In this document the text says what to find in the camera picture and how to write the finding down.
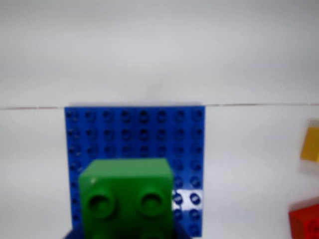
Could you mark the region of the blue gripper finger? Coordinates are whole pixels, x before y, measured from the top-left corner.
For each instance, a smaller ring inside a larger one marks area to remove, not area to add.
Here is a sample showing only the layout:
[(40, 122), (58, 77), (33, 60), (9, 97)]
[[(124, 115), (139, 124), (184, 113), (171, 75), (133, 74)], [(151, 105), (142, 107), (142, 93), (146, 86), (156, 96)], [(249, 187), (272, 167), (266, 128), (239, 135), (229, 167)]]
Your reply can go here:
[(173, 239), (192, 239), (192, 237), (179, 222), (174, 222), (173, 226)]
[(63, 239), (84, 239), (83, 228), (73, 228)]

